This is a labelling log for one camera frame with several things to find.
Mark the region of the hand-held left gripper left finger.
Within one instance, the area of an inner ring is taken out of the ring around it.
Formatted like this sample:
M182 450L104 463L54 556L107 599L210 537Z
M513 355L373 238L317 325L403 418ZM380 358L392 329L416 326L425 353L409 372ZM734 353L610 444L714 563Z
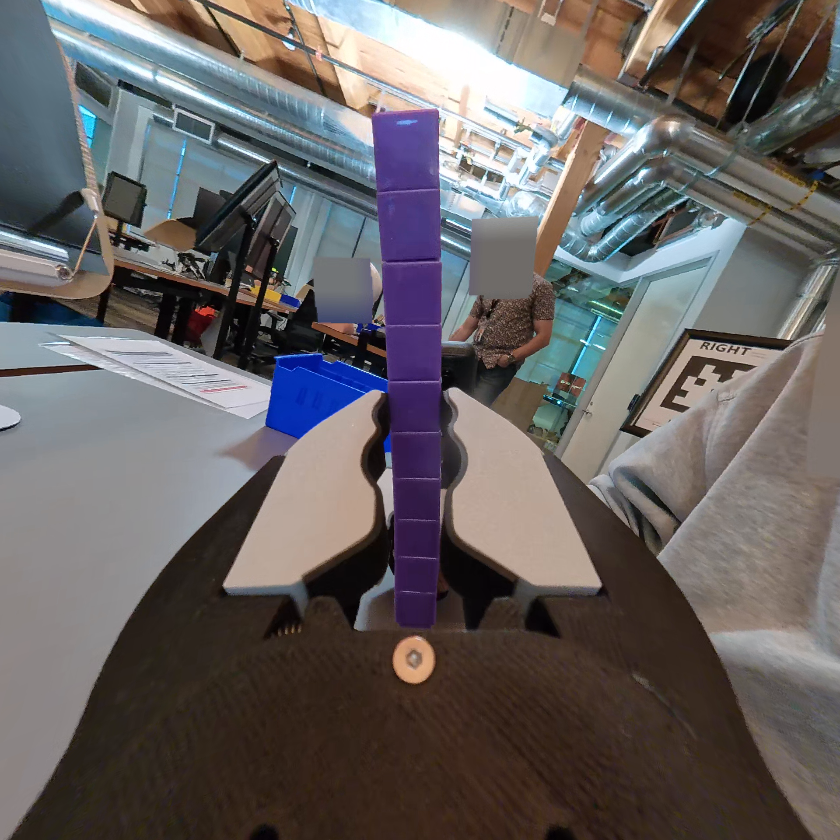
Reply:
M383 392L367 392L288 450L227 573L228 595L287 595L300 613L329 596L358 611L389 561L377 484L385 409Z

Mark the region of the person's right forearm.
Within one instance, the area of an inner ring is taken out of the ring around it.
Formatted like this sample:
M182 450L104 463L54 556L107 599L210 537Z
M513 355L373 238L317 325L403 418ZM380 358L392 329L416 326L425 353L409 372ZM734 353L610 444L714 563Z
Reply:
M703 397L590 481L675 579L838 573L838 482L805 463L823 338Z

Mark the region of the person's grey hoodie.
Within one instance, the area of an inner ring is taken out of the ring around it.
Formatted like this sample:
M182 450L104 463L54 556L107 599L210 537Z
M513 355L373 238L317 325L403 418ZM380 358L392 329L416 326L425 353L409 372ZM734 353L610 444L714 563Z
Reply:
M710 539L649 541L709 633L765 762L815 838L838 838L838 518L782 548L715 555Z

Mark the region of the wooden background desk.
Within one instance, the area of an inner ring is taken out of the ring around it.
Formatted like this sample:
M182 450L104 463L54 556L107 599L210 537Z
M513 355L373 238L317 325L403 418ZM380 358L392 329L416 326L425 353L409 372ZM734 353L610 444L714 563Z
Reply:
M209 280L199 279L193 276L185 275L183 273L168 270L167 268L158 265L157 263L149 262L147 260L144 261L137 254L130 251L126 251L122 248L118 248L114 252L113 261L114 279L116 279L117 276L117 268L121 268L132 271L137 274L144 275L146 277L154 277L161 281L165 280L183 287L194 287L198 289L203 289L205 291L211 291L213 293L220 293L223 295L227 295L229 292L229 283L218 284ZM263 306L264 308L278 312L295 311L294 308L279 306L276 304L269 303L267 301L263 303Z

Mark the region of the black monitor on arm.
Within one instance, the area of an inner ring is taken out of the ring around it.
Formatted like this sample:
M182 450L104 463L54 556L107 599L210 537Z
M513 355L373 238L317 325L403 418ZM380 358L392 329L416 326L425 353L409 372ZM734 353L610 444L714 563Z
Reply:
M270 198L278 191L280 173L277 161L269 161L258 169L196 231L194 249L211 255L225 251L249 225L259 221Z
M294 208L281 193L270 198L251 239L246 260L248 272L258 274L265 271L272 243L282 243L295 216Z

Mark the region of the silver duct cluster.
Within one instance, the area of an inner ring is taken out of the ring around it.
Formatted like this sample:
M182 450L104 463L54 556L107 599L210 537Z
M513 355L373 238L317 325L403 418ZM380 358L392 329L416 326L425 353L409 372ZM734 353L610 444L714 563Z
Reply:
M560 247L602 262L684 201L814 254L838 246L838 197L682 112L582 68L562 106L625 137L592 176Z

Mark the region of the purple block stack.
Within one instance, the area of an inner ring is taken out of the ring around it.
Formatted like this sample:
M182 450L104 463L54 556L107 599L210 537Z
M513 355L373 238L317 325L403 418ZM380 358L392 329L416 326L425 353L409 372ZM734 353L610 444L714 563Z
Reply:
M438 111L372 117L394 491L395 620L436 619L442 265Z

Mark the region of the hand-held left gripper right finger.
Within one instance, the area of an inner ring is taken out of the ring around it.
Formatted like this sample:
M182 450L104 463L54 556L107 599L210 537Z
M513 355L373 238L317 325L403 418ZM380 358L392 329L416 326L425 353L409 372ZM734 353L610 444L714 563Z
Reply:
M444 502L448 583L465 599L596 595L601 578L536 445L463 391L446 397L459 456Z

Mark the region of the white door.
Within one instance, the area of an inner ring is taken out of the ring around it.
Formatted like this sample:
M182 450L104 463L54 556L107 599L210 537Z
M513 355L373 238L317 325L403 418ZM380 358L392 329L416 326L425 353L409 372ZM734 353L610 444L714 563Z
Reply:
M641 277L558 446L558 458L583 482L599 474L632 398L655 372L713 260Z

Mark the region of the small black monitor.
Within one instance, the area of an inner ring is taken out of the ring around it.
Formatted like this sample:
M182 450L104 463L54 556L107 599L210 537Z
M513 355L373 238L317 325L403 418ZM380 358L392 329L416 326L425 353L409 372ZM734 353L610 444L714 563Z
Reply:
M139 227L143 222L147 195L145 184L111 171L102 196L103 211L119 223Z

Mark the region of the framed marker sign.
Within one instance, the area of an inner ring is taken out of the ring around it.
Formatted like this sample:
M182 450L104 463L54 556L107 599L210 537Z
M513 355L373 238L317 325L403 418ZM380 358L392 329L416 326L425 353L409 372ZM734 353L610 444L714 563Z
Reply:
M621 431L647 436L790 344L787 339L686 329L629 406Z

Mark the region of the blue plastic bin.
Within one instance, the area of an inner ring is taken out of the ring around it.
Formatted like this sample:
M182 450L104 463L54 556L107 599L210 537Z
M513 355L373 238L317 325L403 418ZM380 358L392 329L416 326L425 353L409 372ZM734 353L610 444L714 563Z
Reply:
M388 382L376 374L321 353L275 358L266 425L301 438L324 419L371 391L387 392Z

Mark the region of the brown cardboard box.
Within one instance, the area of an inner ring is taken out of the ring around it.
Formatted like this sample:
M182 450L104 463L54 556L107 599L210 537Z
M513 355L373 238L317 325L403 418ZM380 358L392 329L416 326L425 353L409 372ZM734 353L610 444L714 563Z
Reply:
M491 404L491 409L513 426L527 433L547 391L545 383L524 381L514 377Z

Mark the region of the wooden ceiling beam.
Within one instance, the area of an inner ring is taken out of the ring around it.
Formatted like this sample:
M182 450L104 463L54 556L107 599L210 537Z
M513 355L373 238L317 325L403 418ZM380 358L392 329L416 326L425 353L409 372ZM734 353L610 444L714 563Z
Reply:
M550 267L554 253L560 246L563 233L581 192L592 176L607 136L607 130L596 123L582 118L578 122L581 130L539 223L533 270L541 277Z

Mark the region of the large monitor with silver stand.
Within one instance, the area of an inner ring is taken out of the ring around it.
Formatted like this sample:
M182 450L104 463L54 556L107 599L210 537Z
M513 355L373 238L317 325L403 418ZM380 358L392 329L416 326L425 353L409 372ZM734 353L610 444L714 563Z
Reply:
M41 2L1 3L1 281L93 298L112 247L72 73Z

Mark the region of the white wall vent grille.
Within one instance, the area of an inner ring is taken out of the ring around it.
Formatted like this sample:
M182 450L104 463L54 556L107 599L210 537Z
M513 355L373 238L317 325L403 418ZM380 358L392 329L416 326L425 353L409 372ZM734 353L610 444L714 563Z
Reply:
M213 121L192 112L182 108L174 108L172 127L174 131L184 134L188 138L205 144L212 144L217 126Z

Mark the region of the silver ventilation duct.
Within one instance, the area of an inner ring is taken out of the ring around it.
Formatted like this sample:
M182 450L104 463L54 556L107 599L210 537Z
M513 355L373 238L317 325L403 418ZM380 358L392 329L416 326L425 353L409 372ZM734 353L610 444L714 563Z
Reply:
M112 2L45 2L49 18L150 60L372 165L371 120L315 91Z

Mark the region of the white printed paper sheet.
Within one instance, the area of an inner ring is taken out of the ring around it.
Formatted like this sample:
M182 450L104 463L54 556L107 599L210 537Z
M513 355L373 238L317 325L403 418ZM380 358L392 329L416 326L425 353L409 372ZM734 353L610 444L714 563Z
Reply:
M266 381L252 380L157 339L60 335L43 347L237 417L255 417L267 410L270 401Z

